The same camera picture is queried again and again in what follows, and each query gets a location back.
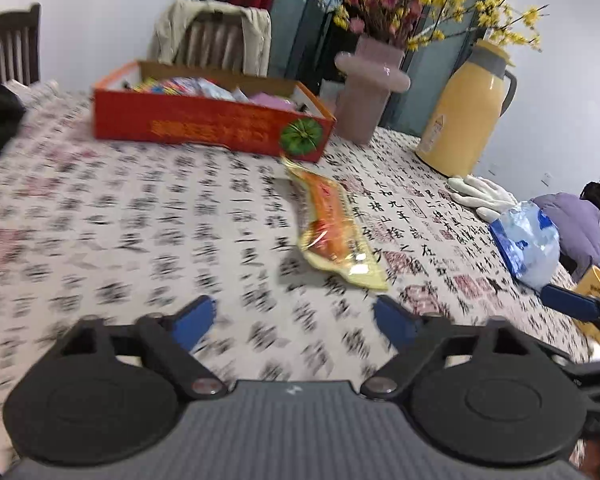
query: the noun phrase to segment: wooden chair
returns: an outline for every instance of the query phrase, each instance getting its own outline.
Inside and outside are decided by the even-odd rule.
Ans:
[[[0,13],[0,84],[16,79],[31,85],[40,79],[39,25],[40,4]]]
[[[241,17],[201,12],[187,28],[173,63],[242,72],[243,55]]]

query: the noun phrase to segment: beige jacket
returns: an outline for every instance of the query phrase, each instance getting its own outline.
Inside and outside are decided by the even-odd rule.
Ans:
[[[215,0],[176,0],[155,24],[150,59],[171,64],[187,27],[200,12],[225,12],[242,16],[243,72],[266,76],[271,46],[271,18],[265,9],[237,7]]]

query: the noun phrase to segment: vase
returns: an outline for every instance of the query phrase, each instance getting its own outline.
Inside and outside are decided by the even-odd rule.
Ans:
[[[400,70],[404,51],[360,36],[356,51],[340,52],[336,67],[347,75],[336,102],[335,132],[356,144],[373,137],[391,92],[405,92],[411,83]]]
[[[506,70],[509,55],[478,40],[471,56],[440,94],[416,149],[420,159],[445,176],[467,176],[480,158],[500,116],[516,92],[517,80]],[[504,93],[504,78],[510,79]]]

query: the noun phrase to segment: yellow thermos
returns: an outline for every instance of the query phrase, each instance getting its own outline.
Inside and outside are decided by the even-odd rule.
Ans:
[[[509,54],[478,40],[469,59],[451,76],[416,149],[434,170],[446,176],[471,173],[516,92],[518,82],[506,70],[508,64]],[[511,84],[503,102],[504,76]]]

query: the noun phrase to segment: orange snack package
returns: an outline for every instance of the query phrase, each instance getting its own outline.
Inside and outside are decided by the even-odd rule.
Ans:
[[[298,238],[305,259],[316,269],[337,272],[353,285],[387,290],[384,270],[353,218],[344,188],[285,157],[282,161],[305,192],[309,224]]]

